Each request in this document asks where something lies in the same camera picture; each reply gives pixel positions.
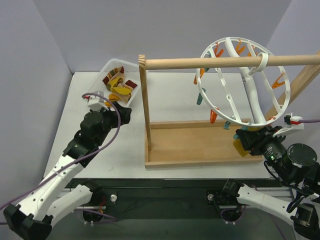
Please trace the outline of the mustard yellow sock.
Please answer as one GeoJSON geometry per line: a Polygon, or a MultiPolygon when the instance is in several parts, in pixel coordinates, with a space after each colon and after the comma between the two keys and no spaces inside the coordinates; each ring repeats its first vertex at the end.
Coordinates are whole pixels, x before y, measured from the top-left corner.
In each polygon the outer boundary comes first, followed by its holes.
{"type": "Polygon", "coordinates": [[[235,139],[233,141],[233,146],[241,157],[245,157],[250,153],[248,150],[244,150],[242,143],[239,139],[235,139]]]}
{"type": "Polygon", "coordinates": [[[122,77],[114,77],[108,82],[106,88],[119,97],[121,101],[127,103],[132,96],[132,92],[130,89],[122,87],[123,83],[124,79],[122,77]]]}

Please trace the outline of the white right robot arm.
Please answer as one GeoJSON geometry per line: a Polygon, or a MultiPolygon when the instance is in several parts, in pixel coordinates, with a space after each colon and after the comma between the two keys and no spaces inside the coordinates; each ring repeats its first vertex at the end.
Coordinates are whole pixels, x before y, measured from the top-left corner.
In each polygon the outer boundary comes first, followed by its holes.
{"type": "Polygon", "coordinates": [[[251,156],[262,156],[263,165],[278,188],[253,187],[229,179],[221,197],[227,204],[257,208],[293,227],[308,239],[320,238],[320,164],[317,153],[308,145],[283,145],[288,135],[303,127],[265,126],[257,130],[238,129],[240,147],[251,156]]]}

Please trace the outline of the striped cream maroon sock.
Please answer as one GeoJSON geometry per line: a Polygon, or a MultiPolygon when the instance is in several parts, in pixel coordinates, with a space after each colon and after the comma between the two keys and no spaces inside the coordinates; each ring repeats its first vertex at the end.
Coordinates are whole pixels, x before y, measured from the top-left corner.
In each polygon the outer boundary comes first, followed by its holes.
{"type": "Polygon", "coordinates": [[[138,87],[138,85],[130,79],[124,82],[121,86],[125,89],[131,90],[131,92],[133,92],[138,87]]]}

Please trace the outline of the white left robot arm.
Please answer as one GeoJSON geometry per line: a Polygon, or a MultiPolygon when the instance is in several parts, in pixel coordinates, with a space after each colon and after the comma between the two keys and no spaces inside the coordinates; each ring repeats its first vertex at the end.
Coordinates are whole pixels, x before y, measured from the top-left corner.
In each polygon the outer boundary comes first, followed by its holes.
{"type": "Polygon", "coordinates": [[[102,193],[94,183],[80,183],[58,197],[67,184],[104,148],[111,129],[119,130],[131,120],[132,110],[117,102],[84,115],[80,129],[68,143],[49,174],[16,205],[8,204],[4,217],[8,227],[23,240],[45,240],[53,227],[76,208],[100,203],[102,193]]]}

